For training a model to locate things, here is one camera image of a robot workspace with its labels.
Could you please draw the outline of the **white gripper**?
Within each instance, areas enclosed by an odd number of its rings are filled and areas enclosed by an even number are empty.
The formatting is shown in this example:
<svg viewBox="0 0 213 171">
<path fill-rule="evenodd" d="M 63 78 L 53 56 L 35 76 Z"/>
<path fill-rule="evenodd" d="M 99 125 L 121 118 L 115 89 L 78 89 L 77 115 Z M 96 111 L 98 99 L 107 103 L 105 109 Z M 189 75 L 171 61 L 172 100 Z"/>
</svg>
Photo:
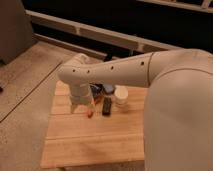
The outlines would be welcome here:
<svg viewBox="0 0 213 171">
<path fill-rule="evenodd" d="M 92 92 L 88 84 L 70 85 L 70 100 L 75 105 L 87 105 L 87 110 L 92 110 Z M 73 114 L 75 107 L 71 105 L 70 112 Z"/>
</svg>

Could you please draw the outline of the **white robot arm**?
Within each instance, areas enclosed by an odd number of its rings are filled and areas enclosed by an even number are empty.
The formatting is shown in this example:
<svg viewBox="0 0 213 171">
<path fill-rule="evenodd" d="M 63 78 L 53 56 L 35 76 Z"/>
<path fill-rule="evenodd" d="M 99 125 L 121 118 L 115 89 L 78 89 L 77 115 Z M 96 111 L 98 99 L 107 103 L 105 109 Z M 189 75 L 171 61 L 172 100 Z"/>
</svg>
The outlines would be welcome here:
<svg viewBox="0 0 213 171">
<path fill-rule="evenodd" d="M 145 87 L 145 171 L 213 171 L 213 54 L 151 52 L 91 64 L 77 54 L 59 79 L 74 105 L 91 102 L 91 83 Z"/>
</svg>

